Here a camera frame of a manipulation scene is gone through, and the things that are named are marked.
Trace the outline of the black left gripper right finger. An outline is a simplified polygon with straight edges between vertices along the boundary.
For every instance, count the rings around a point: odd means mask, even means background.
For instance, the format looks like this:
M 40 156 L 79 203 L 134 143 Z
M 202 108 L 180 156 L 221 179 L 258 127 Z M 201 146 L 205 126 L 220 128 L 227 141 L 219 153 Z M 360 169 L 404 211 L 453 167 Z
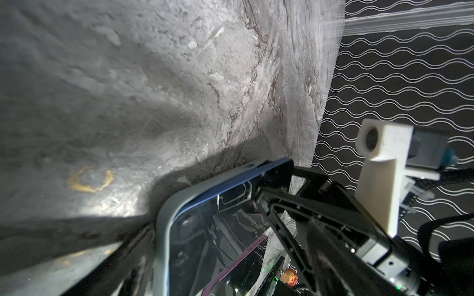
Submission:
M 307 225 L 307 255 L 316 286 L 323 296 L 398 296 L 385 281 L 334 238 L 321 222 Z

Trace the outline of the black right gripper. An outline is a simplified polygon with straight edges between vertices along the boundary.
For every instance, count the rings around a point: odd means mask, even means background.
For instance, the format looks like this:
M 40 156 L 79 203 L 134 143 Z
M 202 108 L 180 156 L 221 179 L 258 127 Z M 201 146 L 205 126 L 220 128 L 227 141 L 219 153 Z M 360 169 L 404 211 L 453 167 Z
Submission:
M 304 180 L 295 196 L 262 187 L 256 204 L 308 290 L 377 292 L 377 273 L 405 296 L 426 292 L 418 251 L 360 213 L 340 208 L 355 207 L 341 183 L 301 166 L 292 175 Z

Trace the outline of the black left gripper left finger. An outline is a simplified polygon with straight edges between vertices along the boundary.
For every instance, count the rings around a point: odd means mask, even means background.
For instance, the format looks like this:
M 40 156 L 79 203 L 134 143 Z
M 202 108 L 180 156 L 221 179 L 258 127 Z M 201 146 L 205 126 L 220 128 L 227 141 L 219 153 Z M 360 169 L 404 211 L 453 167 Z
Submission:
M 143 296 L 153 273 L 155 230 L 147 224 L 65 291 L 65 296 Z

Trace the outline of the black smartphone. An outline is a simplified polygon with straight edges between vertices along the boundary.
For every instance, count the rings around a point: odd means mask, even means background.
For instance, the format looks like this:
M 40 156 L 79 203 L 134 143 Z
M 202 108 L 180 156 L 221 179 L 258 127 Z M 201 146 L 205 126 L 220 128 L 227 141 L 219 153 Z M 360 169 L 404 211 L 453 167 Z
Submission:
M 263 234 L 199 293 L 200 296 L 256 296 L 267 281 L 277 281 L 283 249 Z
M 228 184 L 231 188 L 213 193 L 209 199 L 178 224 L 170 260 L 168 296 L 199 296 L 221 271 L 235 261 L 271 227 L 254 203 L 262 187 L 290 188 L 293 161 L 282 158 L 267 162 Z

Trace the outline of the light blue phone case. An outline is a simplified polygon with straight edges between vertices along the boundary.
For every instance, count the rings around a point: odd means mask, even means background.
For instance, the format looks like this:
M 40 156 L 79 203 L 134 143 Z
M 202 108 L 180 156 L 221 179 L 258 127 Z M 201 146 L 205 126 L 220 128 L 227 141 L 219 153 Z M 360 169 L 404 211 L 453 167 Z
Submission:
M 209 199 L 217 197 L 213 193 L 216 187 L 217 192 L 223 192 L 231 186 L 228 184 L 233 178 L 244 175 L 254 170 L 267 161 L 265 159 L 255 159 L 242 166 L 237 166 L 231 170 L 220 173 L 204 181 L 195 183 L 169 197 L 160 208 L 155 222 L 155 251 L 153 263 L 153 277 L 151 278 L 151 294 L 153 296 L 167 296 L 170 292 L 170 260 L 171 248 L 178 238 L 175 232 L 178 224 L 192 214 L 195 207 L 200 207 Z

